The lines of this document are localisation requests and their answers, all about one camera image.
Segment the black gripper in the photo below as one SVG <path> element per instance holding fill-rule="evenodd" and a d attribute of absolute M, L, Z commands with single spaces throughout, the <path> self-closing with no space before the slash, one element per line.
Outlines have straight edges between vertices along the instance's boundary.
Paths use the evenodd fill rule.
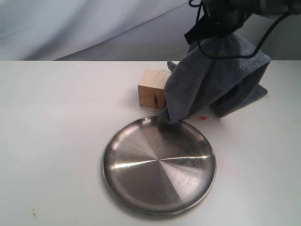
<path fill-rule="evenodd" d="M 223 37 L 241 28 L 247 12 L 231 6 L 228 0 L 203 0 L 204 15 L 184 34 L 187 44 L 213 37 Z"/>

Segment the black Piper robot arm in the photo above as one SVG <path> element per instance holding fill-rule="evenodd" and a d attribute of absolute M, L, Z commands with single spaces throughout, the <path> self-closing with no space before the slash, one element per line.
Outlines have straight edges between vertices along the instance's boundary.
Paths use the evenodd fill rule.
<path fill-rule="evenodd" d="M 251 15 L 272 18 L 301 13 L 299 0 L 190 0 L 188 4 L 198 9 L 195 25 L 184 35 L 190 45 L 234 33 Z"/>

